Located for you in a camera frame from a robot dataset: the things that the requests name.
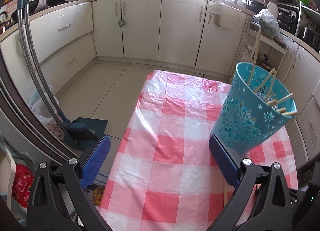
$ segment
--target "red cloth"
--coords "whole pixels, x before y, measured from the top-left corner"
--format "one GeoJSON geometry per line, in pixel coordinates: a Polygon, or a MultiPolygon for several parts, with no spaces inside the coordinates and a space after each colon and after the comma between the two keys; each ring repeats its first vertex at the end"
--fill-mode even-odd
{"type": "MultiPolygon", "coordinates": [[[[209,151],[229,84],[152,72],[124,133],[99,212],[114,231],[203,231],[222,211],[232,187],[209,151]]],[[[285,127],[247,155],[279,162],[289,187],[297,172],[285,127]]],[[[248,218],[253,196],[240,222],[248,218]]]]}
{"type": "Polygon", "coordinates": [[[16,165],[16,174],[12,186],[12,197],[24,208],[28,207],[34,177],[31,171],[23,165],[16,165]]]}

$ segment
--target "wall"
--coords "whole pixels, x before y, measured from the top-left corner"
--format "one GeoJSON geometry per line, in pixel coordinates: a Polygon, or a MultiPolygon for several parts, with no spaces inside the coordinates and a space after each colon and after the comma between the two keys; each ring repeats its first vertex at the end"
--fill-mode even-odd
{"type": "Polygon", "coordinates": [[[51,161],[50,158],[33,146],[32,143],[17,130],[1,109],[0,131],[9,144],[20,153],[24,151],[27,152],[37,164],[44,161],[49,163],[51,161]]]}

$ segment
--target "teal plastic basket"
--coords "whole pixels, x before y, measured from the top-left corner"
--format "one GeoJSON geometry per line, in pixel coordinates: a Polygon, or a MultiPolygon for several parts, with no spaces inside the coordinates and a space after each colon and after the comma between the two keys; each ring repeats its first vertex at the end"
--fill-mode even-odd
{"type": "MultiPolygon", "coordinates": [[[[297,110],[292,98],[280,103],[279,106],[268,106],[264,100],[272,76],[255,94],[253,91],[266,78],[268,71],[255,66],[249,87],[247,81],[251,68],[251,63],[236,65],[230,91],[211,131],[211,135],[218,135],[227,147],[235,149],[240,155],[264,142],[293,118],[293,116],[282,115],[276,109],[285,107],[287,112],[297,110]]],[[[289,91],[276,79],[269,100],[279,100],[287,95],[289,91]]]]}

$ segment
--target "beige floor tile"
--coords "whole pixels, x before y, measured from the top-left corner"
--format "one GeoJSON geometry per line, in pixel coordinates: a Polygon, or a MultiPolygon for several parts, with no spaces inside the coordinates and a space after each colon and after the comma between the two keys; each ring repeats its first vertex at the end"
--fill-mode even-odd
{"type": "Polygon", "coordinates": [[[170,68],[170,67],[159,67],[159,66],[153,66],[153,65],[135,64],[135,63],[131,63],[129,66],[130,67],[150,68],[150,69],[153,69],[153,70],[162,70],[162,71],[174,72],[174,73],[178,73],[178,74],[197,76],[197,77],[202,77],[203,78],[203,74],[190,72],[190,71],[185,71],[185,70],[180,70],[180,69],[175,69],[175,68],[170,68]]]}
{"type": "Polygon", "coordinates": [[[122,138],[145,79],[153,70],[129,66],[110,89],[92,116],[109,120],[106,134],[122,138]]]}
{"type": "Polygon", "coordinates": [[[119,145],[121,142],[120,139],[117,139],[114,137],[110,137],[110,140],[111,140],[111,149],[110,149],[109,154],[106,157],[106,159],[100,169],[102,172],[107,173],[107,174],[110,173],[113,161],[116,157],[116,153],[118,151],[118,148],[119,148],[119,145]]]}
{"type": "Polygon", "coordinates": [[[60,107],[70,120],[90,118],[126,66],[93,64],[60,96],[60,107]]]}
{"type": "Polygon", "coordinates": [[[220,81],[220,82],[223,82],[223,83],[226,83],[226,84],[229,83],[229,81],[226,80],[226,79],[221,79],[221,78],[214,77],[214,76],[204,75],[204,78],[209,79],[209,80],[214,80],[214,81],[220,81]]]}
{"type": "Polygon", "coordinates": [[[128,66],[128,65],[130,65],[129,62],[123,62],[123,61],[106,61],[106,60],[97,60],[95,63],[96,63],[96,64],[119,65],[119,66],[128,66]]]}

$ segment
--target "red checkered tablecloth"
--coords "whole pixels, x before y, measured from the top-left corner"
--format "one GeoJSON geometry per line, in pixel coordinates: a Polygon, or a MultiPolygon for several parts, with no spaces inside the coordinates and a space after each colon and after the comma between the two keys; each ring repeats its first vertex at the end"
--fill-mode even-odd
{"type": "MultiPolygon", "coordinates": [[[[212,224],[232,194],[208,145],[229,89],[195,76],[148,75],[99,210],[114,231],[205,231],[212,224]]],[[[284,127],[247,156],[261,165],[279,162],[288,186],[298,188],[284,127]]]]}

